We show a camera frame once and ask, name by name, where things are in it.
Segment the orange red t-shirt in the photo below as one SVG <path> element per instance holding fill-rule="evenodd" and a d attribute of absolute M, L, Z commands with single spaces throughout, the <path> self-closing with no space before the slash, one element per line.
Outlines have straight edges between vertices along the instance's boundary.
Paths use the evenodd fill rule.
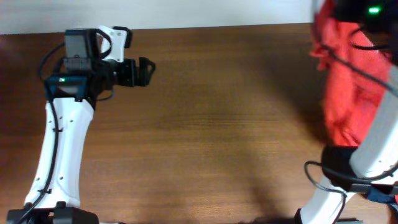
<path fill-rule="evenodd" d="M 314 40 L 311 55 L 319 59 L 319 70 L 327 71 L 323 111 L 328 137 L 340 146 L 358 146 L 366 137 L 381 103 L 385 89 L 362 77 L 332 57 L 325 48 L 360 70 L 384 82 L 389 79 L 392 64 L 388 55 L 380 51 L 365 51 L 350 44 L 371 46 L 360 32 L 350 33 L 359 26 L 339 22 L 332 17 L 332 1 L 319 1 L 315 13 L 317 24 L 313 32 L 320 32 L 322 41 Z"/>

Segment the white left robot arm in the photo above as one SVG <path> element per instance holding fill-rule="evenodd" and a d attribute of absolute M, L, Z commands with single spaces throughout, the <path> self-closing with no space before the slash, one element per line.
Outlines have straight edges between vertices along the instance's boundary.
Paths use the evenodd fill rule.
<path fill-rule="evenodd" d="M 121 26 L 65 31 L 65 55 L 42 79 L 46 127 L 35 179 L 23 208 L 8 211 L 8 223 L 100 223 L 80 207 L 83 146 L 102 93 L 147 86 L 155 72 L 148 58 L 124 57 L 132 37 Z"/>

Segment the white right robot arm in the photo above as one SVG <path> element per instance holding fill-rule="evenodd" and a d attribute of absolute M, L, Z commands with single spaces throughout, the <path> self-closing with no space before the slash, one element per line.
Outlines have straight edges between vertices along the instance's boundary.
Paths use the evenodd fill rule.
<path fill-rule="evenodd" d="M 315 1 L 312 54 L 328 72 L 331 144 L 295 223 L 339 223 L 356 194 L 397 209 L 397 2 Z"/>

